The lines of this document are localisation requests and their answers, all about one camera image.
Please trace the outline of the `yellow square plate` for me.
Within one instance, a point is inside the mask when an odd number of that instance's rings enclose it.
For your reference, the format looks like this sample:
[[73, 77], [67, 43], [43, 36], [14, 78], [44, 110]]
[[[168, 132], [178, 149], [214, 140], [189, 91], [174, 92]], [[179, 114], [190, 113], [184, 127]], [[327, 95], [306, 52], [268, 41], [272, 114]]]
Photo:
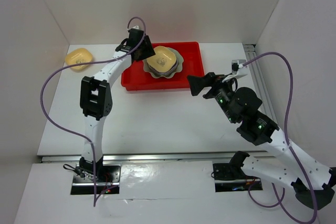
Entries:
[[155, 55], [146, 59], [149, 68], [153, 68], [159, 72], [167, 72], [177, 67], [177, 56], [168, 47], [157, 46], [154, 48], [154, 51]]
[[80, 63], [88, 63], [93, 61], [93, 55], [86, 48], [78, 48], [65, 57], [66, 65], [76, 65]]

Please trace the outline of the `large green scalloped bowl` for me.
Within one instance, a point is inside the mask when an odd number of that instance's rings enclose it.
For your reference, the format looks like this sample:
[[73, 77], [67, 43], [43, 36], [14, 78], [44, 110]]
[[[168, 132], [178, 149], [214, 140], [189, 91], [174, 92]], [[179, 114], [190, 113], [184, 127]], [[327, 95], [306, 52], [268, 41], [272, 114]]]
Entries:
[[178, 59], [178, 64], [177, 64], [177, 67], [174, 69], [174, 72], [171, 75], [169, 75], [169, 76], [156, 76], [156, 75], [154, 75], [153, 73], [150, 72], [150, 68], [149, 68], [149, 66], [148, 66], [148, 64], [146, 62], [146, 59], [143, 60], [143, 70], [144, 70], [144, 72], [149, 73], [155, 79], [158, 79], [158, 78], [170, 79], [176, 73], [182, 72], [182, 70], [183, 70], [183, 62], [184, 62], [184, 59], [183, 59], [182, 55], [177, 50], [175, 50], [173, 48], [170, 48], [170, 47], [168, 47], [168, 48], [176, 54], [177, 59]]

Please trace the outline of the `purple square panda plate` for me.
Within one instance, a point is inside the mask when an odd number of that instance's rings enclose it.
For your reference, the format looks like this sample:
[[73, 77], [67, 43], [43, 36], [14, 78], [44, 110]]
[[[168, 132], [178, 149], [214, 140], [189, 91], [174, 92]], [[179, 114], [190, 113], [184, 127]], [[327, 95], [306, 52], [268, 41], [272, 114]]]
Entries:
[[174, 72], [174, 70], [171, 69], [171, 70], [169, 70], [167, 72], [159, 72], [159, 71], [157, 71], [157, 70], [155, 70], [153, 68], [150, 68], [150, 72], [153, 73], [156, 76], [169, 76], [169, 75], [171, 75]]

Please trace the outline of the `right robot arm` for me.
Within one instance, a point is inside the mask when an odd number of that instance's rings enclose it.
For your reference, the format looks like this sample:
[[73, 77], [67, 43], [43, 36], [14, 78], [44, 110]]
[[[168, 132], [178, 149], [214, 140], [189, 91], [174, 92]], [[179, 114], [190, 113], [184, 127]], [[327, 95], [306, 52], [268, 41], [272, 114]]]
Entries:
[[287, 141], [278, 124], [259, 111], [262, 101], [253, 89], [239, 87], [236, 75], [209, 72], [203, 77], [189, 75], [187, 80], [193, 96], [209, 87], [203, 98], [216, 100], [229, 122], [239, 124], [239, 135], [284, 164], [284, 168], [279, 168], [237, 152], [229, 165], [233, 177], [246, 174], [291, 187], [296, 199], [309, 208], [322, 209], [332, 201], [335, 168], [319, 163], [293, 141]]

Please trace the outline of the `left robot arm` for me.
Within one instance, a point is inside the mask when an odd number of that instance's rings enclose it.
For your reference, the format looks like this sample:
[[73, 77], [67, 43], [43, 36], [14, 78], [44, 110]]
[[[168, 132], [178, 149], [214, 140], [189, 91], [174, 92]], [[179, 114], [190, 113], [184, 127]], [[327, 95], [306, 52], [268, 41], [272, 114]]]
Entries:
[[103, 180], [108, 170], [103, 166], [103, 126], [113, 106], [111, 87], [135, 61], [155, 54], [149, 36], [138, 26], [128, 30], [129, 36], [116, 48], [113, 61], [92, 77], [83, 77], [80, 89], [80, 108], [85, 116], [85, 143], [79, 167], [91, 181]]

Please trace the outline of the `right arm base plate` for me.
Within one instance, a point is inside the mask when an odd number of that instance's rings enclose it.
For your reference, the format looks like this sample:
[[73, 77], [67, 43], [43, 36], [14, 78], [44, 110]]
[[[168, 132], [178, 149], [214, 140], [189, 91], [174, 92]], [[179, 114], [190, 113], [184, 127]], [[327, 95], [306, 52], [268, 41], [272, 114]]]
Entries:
[[251, 190], [263, 188], [258, 177], [245, 175], [240, 168], [230, 163], [214, 163], [211, 178], [217, 193], [247, 191], [251, 185]]

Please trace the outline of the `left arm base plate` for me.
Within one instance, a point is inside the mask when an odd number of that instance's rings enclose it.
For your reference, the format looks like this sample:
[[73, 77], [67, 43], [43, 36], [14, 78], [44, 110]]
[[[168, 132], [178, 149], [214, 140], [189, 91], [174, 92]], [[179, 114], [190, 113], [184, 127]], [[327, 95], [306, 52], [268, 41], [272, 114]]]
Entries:
[[[78, 165], [76, 167], [68, 166], [73, 171], [74, 176], [71, 184], [71, 195], [93, 195], [94, 184], [93, 175]], [[115, 195], [120, 192], [121, 165], [106, 165], [101, 174], [96, 177], [97, 195]]]

